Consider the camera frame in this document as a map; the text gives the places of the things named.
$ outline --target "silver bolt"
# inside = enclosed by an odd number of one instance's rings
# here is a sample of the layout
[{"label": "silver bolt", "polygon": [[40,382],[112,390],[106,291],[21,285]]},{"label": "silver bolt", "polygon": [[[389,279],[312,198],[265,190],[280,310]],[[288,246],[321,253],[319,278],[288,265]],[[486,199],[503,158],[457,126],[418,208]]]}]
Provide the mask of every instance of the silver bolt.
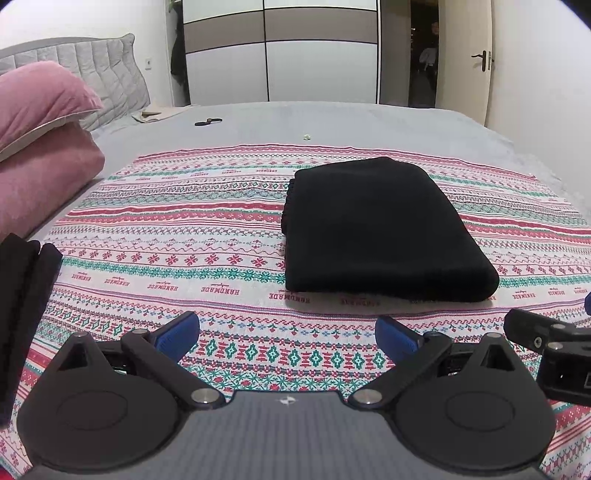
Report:
[{"label": "silver bolt", "polygon": [[212,388],[199,388],[191,393],[191,399],[195,403],[214,403],[220,397],[220,393]]},{"label": "silver bolt", "polygon": [[363,388],[362,390],[357,390],[357,392],[353,394],[353,398],[356,402],[363,405],[373,405],[382,401],[382,394],[371,388]]}]

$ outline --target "tufted headboard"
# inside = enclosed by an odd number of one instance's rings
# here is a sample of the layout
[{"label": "tufted headboard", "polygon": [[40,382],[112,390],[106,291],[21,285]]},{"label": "tufted headboard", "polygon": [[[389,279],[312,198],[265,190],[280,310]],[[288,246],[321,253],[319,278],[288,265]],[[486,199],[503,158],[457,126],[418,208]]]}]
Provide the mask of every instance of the tufted headboard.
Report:
[{"label": "tufted headboard", "polygon": [[52,60],[82,78],[104,108],[80,121],[87,130],[117,120],[150,104],[144,77],[134,59],[135,36],[49,38],[0,50],[0,75],[34,61]]}]

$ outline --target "black towel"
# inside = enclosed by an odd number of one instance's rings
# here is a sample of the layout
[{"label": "black towel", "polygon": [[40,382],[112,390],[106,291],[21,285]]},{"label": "black towel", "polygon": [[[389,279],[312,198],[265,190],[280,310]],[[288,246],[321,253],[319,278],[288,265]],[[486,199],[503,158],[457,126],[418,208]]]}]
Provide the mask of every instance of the black towel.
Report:
[{"label": "black towel", "polygon": [[481,301],[499,285],[435,182],[391,158],[296,172],[281,230],[290,291]]}]

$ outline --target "patterned blanket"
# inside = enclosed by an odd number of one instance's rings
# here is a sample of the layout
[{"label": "patterned blanket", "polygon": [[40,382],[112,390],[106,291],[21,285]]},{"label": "patterned blanket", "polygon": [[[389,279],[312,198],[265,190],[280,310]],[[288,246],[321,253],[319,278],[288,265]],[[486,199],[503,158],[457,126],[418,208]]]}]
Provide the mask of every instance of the patterned blanket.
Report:
[{"label": "patterned blanket", "polygon": [[[478,304],[284,290],[281,210],[296,169],[389,156],[422,167],[454,204],[501,277]],[[396,222],[395,212],[391,219]],[[60,219],[46,241],[63,267],[22,374],[0,455],[29,468],[15,416],[75,330],[97,340],[155,329],[185,310],[201,320],[181,364],[228,396],[235,389],[350,394],[391,367],[374,341],[378,313],[464,342],[502,331],[510,307],[587,326],[591,229],[536,178],[400,151],[293,145],[176,151],[140,157]],[[518,350],[532,373],[537,355]],[[589,409],[552,403],[557,433],[543,463],[553,478],[591,474]]]}]

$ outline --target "white wardrobe panel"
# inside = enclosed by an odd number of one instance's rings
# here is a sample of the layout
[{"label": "white wardrobe panel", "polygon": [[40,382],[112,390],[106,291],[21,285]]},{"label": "white wardrobe panel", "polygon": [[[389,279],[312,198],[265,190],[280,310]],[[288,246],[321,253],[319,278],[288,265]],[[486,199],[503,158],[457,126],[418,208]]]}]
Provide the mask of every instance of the white wardrobe panel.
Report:
[{"label": "white wardrobe panel", "polygon": [[267,42],[269,100],[375,103],[377,56],[368,43]]},{"label": "white wardrobe panel", "polygon": [[262,10],[262,0],[183,0],[183,22]]},{"label": "white wardrobe panel", "polygon": [[192,104],[267,101],[264,43],[197,51],[186,57]]},{"label": "white wardrobe panel", "polygon": [[264,0],[265,8],[344,7],[377,10],[376,0]]}]

